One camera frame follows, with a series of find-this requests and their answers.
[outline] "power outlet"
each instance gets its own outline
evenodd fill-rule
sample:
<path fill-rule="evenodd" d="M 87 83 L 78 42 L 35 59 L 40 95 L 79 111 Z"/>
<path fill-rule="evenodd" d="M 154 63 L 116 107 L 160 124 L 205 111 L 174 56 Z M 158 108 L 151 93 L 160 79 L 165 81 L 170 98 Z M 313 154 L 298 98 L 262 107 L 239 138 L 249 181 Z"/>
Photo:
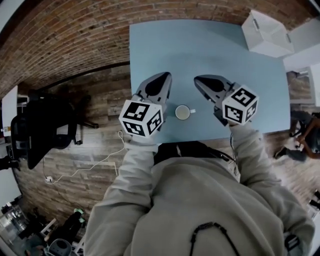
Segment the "power outlet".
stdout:
<path fill-rule="evenodd" d="M 53 180 L 54 179 L 51 176 L 45 177 L 45 182 L 47 182 L 47 183 L 52 183 Z"/>

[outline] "white box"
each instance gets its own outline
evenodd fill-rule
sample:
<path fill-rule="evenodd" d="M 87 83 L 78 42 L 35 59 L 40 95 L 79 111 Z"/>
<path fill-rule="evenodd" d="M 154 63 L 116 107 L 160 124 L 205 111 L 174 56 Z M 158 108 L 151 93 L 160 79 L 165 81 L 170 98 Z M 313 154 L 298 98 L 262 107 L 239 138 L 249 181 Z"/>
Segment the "white box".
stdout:
<path fill-rule="evenodd" d="M 119 120 L 127 134 L 149 138 L 164 122 L 162 106 L 144 101 L 126 100 Z"/>
<path fill-rule="evenodd" d="M 274 18 L 251 10 L 242 25 L 249 51 L 281 57 L 295 52 L 286 27 Z"/>
<path fill-rule="evenodd" d="M 222 101 L 222 116 L 239 125 L 246 124 L 257 113 L 259 97 L 242 85 Z"/>

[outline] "hand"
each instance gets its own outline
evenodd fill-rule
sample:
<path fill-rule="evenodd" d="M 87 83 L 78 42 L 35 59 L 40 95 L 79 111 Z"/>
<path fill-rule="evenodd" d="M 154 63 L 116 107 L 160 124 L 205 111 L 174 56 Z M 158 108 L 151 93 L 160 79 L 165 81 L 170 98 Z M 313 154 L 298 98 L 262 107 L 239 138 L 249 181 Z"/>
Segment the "hand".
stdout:
<path fill-rule="evenodd" d="M 238 125 L 236 122 L 232 122 L 230 120 L 227 120 L 227 121 L 228 121 L 228 124 L 229 124 L 230 127 Z"/>
<path fill-rule="evenodd" d="M 297 142 L 299 142 L 299 143 L 302 144 L 302 143 L 305 141 L 305 137 L 302 136 L 302 135 L 300 135 L 300 136 L 298 136 L 295 140 L 296 140 Z"/>

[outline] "white mug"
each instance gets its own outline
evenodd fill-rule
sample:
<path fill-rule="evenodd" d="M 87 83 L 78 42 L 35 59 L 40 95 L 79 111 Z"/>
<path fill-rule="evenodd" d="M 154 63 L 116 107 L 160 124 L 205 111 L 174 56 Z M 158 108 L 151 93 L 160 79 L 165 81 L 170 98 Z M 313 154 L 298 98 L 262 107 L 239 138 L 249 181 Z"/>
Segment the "white mug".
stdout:
<path fill-rule="evenodd" d="M 196 110 L 195 109 L 191 109 L 188 108 L 186 105 L 179 105 L 176 107 L 175 109 L 175 116 L 179 119 L 179 120 L 187 120 L 190 117 L 190 114 L 195 113 Z"/>

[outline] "white cable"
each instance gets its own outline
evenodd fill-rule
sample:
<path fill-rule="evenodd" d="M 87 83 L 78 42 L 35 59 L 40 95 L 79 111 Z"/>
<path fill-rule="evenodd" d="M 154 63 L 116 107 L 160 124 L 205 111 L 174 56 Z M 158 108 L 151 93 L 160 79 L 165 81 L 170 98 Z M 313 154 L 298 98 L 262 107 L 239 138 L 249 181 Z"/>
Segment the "white cable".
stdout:
<path fill-rule="evenodd" d="M 119 138 L 121 139 L 121 141 L 122 141 L 122 143 L 123 143 L 123 148 L 120 149 L 119 151 L 111 153 L 111 154 L 108 155 L 105 159 L 97 162 L 97 163 L 96 163 L 94 166 L 92 166 L 90 169 L 78 169 L 78 170 L 76 170 L 75 173 L 72 174 L 72 175 L 62 175 L 62 176 L 61 176 L 60 178 L 58 178 L 55 182 L 47 182 L 46 180 L 44 180 L 44 182 L 45 182 L 46 184 L 48 184 L 48 185 L 54 185 L 54 184 L 56 184 L 58 181 L 60 181 L 63 177 L 70 177 L 70 178 L 71 178 L 71 177 L 75 176 L 79 171 L 91 171 L 95 166 L 97 166 L 98 164 L 100 164 L 100 163 L 102 163 L 103 161 L 107 160 L 110 156 L 112 156 L 112 155 L 114 155 L 114 154 L 117 154 L 117 153 L 120 153 L 122 150 L 125 149 L 125 141 L 124 141 L 123 133 L 122 133 L 121 130 L 118 131 L 118 136 L 119 136 Z M 118 171 L 117 171 L 116 163 L 113 162 L 113 165 L 114 165 L 115 174 L 118 176 Z"/>
<path fill-rule="evenodd" d="M 234 147 L 232 145 L 233 137 L 234 137 L 234 135 L 233 135 L 233 133 L 231 133 L 230 134 L 230 146 L 231 146 L 231 149 L 232 149 L 232 157 L 233 157 L 233 161 L 231 163 L 233 163 L 233 173 L 234 173 L 234 175 L 236 175 L 237 174 L 237 165 L 238 165 L 237 164 L 238 156 L 237 156 L 237 154 L 235 152 L 235 149 L 234 149 Z"/>

